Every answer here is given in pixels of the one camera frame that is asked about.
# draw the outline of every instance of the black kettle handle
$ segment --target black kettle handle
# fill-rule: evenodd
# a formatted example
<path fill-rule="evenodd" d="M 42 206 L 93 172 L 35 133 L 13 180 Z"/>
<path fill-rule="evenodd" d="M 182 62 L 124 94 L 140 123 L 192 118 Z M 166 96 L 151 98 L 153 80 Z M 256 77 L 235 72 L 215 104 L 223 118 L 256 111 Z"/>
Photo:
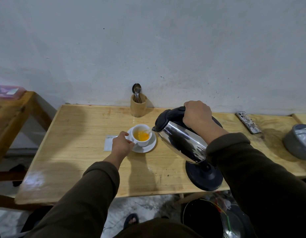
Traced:
<path fill-rule="evenodd" d="M 172 109 L 167 113 L 167 119 L 169 121 L 183 120 L 185 110 L 186 110 L 185 106 Z"/>

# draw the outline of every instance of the rolled-up cuff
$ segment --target rolled-up cuff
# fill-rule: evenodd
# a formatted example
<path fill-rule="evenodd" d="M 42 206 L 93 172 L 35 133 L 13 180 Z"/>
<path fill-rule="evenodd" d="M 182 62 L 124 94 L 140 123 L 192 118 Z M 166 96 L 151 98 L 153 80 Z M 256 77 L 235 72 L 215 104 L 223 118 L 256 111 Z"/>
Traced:
<path fill-rule="evenodd" d="M 106 161 L 95 162 L 89 168 L 87 168 L 87 170 L 83 173 L 82 176 L 84 176 L 85 174 L 93 170 L 101 170 L 110 177 L 112 186 L 114 189 L 113 197 L 115 197 L 118 192 L 119 185 L 120 185 L 120 175 L 119 175 L 119 171 L 117 170 L 117 168 L 110 162 L 106 162 Z"/>
<path fill-rule="evenodd" d="M 218 150 L 238 143 L 250 144 L 250 140 L 243 133 L 231 133 L 213 140 L 206 148 L 206 154 L 210 155 Z"/>

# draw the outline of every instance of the metal spoon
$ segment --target metal spoon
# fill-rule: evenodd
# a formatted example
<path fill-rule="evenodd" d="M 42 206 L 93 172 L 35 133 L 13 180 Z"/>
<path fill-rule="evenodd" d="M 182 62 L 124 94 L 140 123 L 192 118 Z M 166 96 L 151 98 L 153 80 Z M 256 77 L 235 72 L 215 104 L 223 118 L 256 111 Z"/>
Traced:
<path fill-rule="evenodd" d="M 140 92 L 142 90 L 142 87 L 139 83 L 136 83 L 132 87 L 132 92 L 135 94 L 136 102 L 137 103 L 142 103 L 141 97 L 140 97 Z"/>

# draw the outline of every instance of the person's right arm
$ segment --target person's right arm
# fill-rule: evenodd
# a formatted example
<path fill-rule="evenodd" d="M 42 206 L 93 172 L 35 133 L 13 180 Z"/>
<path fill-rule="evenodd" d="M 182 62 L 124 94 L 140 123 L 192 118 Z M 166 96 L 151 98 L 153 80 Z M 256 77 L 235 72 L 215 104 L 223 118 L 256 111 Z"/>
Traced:
<path fill-rule="evenodd" d="M 184 123 L 208 144 L 211 163 L 222 172 L 257 235 L 306 233 L 306 184 L 254 149 L 242 133 L 230 134 L 215 124 L 206 104 L 184 105 Z"/>

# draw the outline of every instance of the dark brown shirt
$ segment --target dark brown shirt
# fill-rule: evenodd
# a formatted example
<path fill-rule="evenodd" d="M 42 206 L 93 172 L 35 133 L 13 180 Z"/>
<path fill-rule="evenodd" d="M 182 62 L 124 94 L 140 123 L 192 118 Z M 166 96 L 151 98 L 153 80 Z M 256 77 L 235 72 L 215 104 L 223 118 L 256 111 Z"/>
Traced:
<path fill-rule="evenodd" d="M 241 133 L 227 134 L 207 147 L 258 237 L 306 235 L 306 184 L 254 149 Z M 119 188 L 119 173 L 108 162 L 91 165 L 26 238 L 101 236 L 107 211 Z M 116 237 L 200 237 L 185 225 L 156 218 Z"/>

